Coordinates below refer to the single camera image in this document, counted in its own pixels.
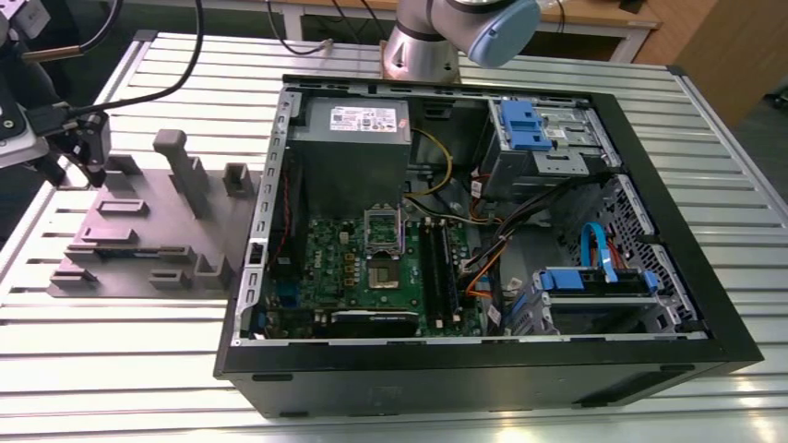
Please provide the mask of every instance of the power cable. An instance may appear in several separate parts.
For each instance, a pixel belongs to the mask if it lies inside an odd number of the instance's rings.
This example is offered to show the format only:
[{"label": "power cable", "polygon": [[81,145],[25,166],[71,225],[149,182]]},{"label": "power cable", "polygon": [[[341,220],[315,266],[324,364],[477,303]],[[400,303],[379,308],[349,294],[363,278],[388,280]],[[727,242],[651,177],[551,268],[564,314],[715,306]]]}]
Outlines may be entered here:
[{"label": "power cable", "polygon": [[172,86],[169,86],[167,89],[160,90],[159,92],[155,92],[153,94],[135,97],[133,99],[117,100],[116,102],[107,102],[107,103],[93,104],[91,106],[83,106],[80,108],[73,108],[68,112],[69,117],[79,117],[80,115],[93,114],[100,111],[107,111],[108,109],[116,109],[116,108],[121,108],[123,106],[129,106],[132,104],[152,102],[153,100],[159,100],[159,99],[167,97],[168,95],[171,95],[172,92],[175,92],[176,90],[179,90],[183,87],[183,85],[185,84],[185,81],[188,80],[188,78],[192,75],[192,71],[195,70],[195,65],[197,64],[197,59],[200,58],[201,42],[203,42],[204,35],[205,35],[205,17],[204,17],[204,12],[203,12],[203,7],[201,7],[201,0],[195,0],[195,9],[196,9],[196,21],[197,21],[197,38],[195,41],[195,49],[192,51],[191,59],[188,61],[188,64],[185,65],[185,71],[184,71],[181,77],[179,78],[177,82]]},{"label": "power cable", "polygon": [[112,31],[112,27],[115,26],[115,22],[119,20],[121,9],[123,0],[115,0],[115,3],[112,4],[112,9],[109,10],[109,15],[107,16],[107,20],[104,21],[104,25],[87,42],[77,44],[75,46],[63,46],[60,48],[31,51],[21,55],[23,60],[28,63],[43,63],[52,62],[55,60],[61,60],[64,58],[79,57],[87,54],[88,51],[92,50],[96,46],[99,46],[107,38],[107,35],[109,34],[109,31]]}]

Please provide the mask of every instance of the aluminum table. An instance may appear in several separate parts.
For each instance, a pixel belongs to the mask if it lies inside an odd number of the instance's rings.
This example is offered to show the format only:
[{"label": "aluminum table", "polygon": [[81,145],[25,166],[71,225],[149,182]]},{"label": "aluminum table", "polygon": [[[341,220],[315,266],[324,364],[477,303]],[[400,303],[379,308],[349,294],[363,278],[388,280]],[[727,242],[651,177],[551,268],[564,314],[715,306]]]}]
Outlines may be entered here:
[{"label": "aluminum table", "polygon": [[[177,34],[133,41],[100,101],[171,85],[192,46]],[[295,58],[275,41],[208,37],[203,50],[183,90],[112,111],[113,152],[141,166],[165,167],[153,134],[180,128],[205,168],[260,169],[281,74],[379,76],[372,46]],[[617,95],[765,361],[615,409],[265,420],[212,377],[224,302],[47,295],[93,192],[44,186],[0,254],[0,440],[784,441],[788,210],[691,82],[660,66],[545,58],[460,71],[465,83]]]}]

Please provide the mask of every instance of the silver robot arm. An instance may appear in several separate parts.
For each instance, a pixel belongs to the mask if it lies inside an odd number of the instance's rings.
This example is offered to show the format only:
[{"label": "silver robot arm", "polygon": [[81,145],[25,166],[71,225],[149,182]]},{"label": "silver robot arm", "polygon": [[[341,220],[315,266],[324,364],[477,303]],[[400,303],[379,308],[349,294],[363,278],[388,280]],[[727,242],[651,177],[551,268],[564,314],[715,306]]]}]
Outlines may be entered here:
[{"label": "silver robot arm", "polygon": [[452,82],[459,50],[483,67],[520,52],[555,0],[400,0],[383,55],[387,78]]}]

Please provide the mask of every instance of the blue drive bracket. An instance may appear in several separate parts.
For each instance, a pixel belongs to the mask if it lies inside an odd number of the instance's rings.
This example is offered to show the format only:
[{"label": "blue drive bracket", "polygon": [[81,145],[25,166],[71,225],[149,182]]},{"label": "blue drive bracket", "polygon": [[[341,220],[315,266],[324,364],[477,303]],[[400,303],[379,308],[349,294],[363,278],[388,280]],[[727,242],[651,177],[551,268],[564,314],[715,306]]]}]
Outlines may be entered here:
[{"label": "blue drive bracket", "polygon": [[541,117],[529,102],[503,100],[501,119],[513,150],[547,151],[553,148],[552,140],[541,131]]},{"label": "blue drive bracket", "polygon": [[604,270],[607,281],[615,283],[619,281],[619,276],[613,269],[613,256],[611,255],[611,250],[607,248],[603,226],[595,221],[589,221],[583,225],[583,233],[580,234],[580,266],[593,266],[591,264],[591,248],[588,244],[588,238],[592,234],[596,237],[597,256],[600,257],[599,266]]},{"label": "blue drive bracket", "polygon": [[547,269],[539,273],[539,279],[541,280],[541,289],[545,291],[583,291],[585,289],[577,269]]}]

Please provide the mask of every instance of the yellow wire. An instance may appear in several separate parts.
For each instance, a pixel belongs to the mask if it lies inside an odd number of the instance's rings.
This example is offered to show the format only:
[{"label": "yellow wire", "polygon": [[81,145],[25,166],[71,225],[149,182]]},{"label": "yellow wire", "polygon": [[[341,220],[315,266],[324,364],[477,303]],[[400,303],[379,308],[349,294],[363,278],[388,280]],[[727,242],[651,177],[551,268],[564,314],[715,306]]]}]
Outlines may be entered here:
[{"label": "yellow wire", "polygon": [[452,160],[452,154],[449,154],[448,149],[445,148],[443,143],[435,138],[435,136],[432,136],[432,134],[427,133],[424,129],[419,129],[417,127],[412,127],[411,129],[413,131],[416,131],[419,134],[421,134],[424,137],[429,138],[432,143],[435,143],[435,145],[441,149],[443,156],[445,157],[445,177],[443,178],[441,182],[437,183],[433,187],[431,187],[427,191],[409,192],[405,194],[405,197],[420,197],[420,196],[428,196],[435,191],[441,189],[443,186],[452,179],[452,167],[453,167],[452,162],[453,162],[453,160]]}]

